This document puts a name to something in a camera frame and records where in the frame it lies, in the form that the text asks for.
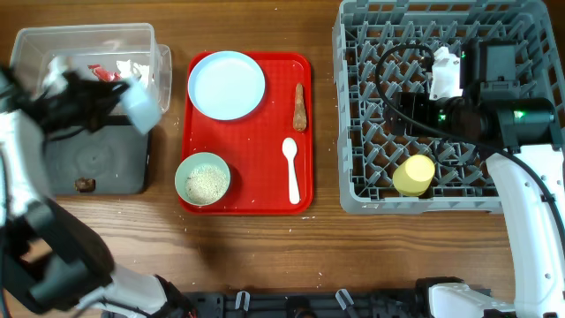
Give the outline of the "white napkin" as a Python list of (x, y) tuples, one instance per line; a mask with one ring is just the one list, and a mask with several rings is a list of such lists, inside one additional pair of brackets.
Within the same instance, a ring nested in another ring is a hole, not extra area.
[(138, 64), (132, 60), (116, 61), (118, 74), (121, 78), (134, 78), (145, 87), (149, 81), (150, 67), (145, 64)]

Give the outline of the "yellow plastic cup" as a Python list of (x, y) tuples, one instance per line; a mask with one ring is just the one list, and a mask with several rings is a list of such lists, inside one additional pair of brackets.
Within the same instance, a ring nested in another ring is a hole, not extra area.
[(426, 192), (434, 176), (434, 163), (425, 155), (413, 155), (393, 174), (393, 186), (400, 194), (418, 197)]

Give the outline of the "light blue bowl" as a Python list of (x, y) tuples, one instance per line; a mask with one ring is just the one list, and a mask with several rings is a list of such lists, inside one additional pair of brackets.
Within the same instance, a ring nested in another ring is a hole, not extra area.
[(158, 102), (135, 79), (124, 80), (127, 85), (120, 95), (121, 108), (132, 125), (141, 133), (149, 133), (161, 120), (162, 110)]

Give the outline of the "dark food scrap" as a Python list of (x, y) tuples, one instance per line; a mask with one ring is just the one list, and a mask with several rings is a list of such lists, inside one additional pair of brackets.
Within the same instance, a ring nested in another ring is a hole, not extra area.
[(79, 193), (91, 193), (96, 188), (96, 180), (93, 178), (78, 178), (74, 182), (74, 188)]

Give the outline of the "brown carrot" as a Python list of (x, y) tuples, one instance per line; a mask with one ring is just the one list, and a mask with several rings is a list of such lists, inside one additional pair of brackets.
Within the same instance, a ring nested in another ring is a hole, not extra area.
[(304, 87), (297, 83), (295, 90), (295, 108), (292, 126), (298, 132), (303, 132), (307, 127), (307, 116), (305, 110)]

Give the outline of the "light green bowl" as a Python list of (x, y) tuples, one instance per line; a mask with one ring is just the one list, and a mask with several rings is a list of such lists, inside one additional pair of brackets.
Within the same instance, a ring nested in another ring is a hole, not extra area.
[(186, 195), (186, 192), (185, 192), (185, 182), (186, 182), (189, 174), (191, 173), (191, 171), (194, 168), (196, 168), (197, 166), (200, 166), (201, 164), (215, 165), (215, 166), (219, 167), (221, 170), (223, 170), (228, 176), (229, 187), (230, 187), (230, 181), (231, 181), (230, 168), (227, 165), (227, 163), (220, 156), (213, 154), (213, 153), (209, 153), (209, 152), (200, 152), (200, 153), (196, 153), (196, 154), (193, 154), (193, 155), (189, 155), (177, 167), (177, 171), (176, 171), (176, 174), (175, 174), (175, 180), (174, 180), (175, 188), (177, 190), (178, 196), (181, 198), (182, 201), (184, 201), (186, 203), (192, 204), (189, 201), (189, 199)]

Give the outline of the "light blue plate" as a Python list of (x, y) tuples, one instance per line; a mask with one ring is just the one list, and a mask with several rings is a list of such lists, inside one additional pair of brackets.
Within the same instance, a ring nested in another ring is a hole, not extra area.
[(266, 77), (259, 64), (236, 51), (204, 57), (192, 68), (187, 83), (192, 105), (204, 116), (221, 121), (253, 112), (265, 91)]

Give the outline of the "white plastic spoon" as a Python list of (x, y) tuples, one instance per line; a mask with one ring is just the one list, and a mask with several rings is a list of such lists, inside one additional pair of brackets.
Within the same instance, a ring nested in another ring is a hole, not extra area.
[(291, 137), (283, 140), (282, 153), (288, 164), (289, 200), (291, 204), (297, 205), (300, 202), (300, 193), (294, 160), (298, 153), (298, 146)]

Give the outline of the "white rice grains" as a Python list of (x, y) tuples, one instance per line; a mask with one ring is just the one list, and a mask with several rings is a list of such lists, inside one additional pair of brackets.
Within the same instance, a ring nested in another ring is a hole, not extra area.
[(227, 174), (219, 167), (201, 164), (185, 182), (185, 192), (192, 204), (206, 206), (220, 200), (229, 187)]

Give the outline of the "red strawberry snack wrapper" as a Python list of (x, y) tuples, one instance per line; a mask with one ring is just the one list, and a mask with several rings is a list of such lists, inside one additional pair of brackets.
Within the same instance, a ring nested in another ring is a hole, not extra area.
[(121, 77), (117, 72), (107, 71), (100, 64), (91, 64), (88, 66), (88, 69), (100, 81), (115, 82), (121, 80)]

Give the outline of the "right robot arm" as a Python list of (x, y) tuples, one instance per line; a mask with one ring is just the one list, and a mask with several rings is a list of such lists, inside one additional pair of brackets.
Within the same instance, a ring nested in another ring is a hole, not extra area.
[(386, 98), (396, 133), (476, 148), (501, 200), (516, 280), (512, 303), (437, 280), (423, 288), (432, 317), (561, 317), (564, 314), (564, 141), (557, 111), (520, 86), (515, 42), (474, 41), (459, 55), (418, 45), (429, 93)]

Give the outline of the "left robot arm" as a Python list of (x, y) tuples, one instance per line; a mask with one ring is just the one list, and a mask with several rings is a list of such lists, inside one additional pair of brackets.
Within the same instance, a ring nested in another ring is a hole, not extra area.
[(140, 133), (160, 121), (159, 103), (134, 79), (82, 79), (58, 71), (42, 95), (1, 71), (1, 293), (35, 314), (194, 317), (197, 307), (171, 282), (115, 263), (102, 238), (60, 206), (44, 162), (48, 141), (103, 128), (121, 108)]

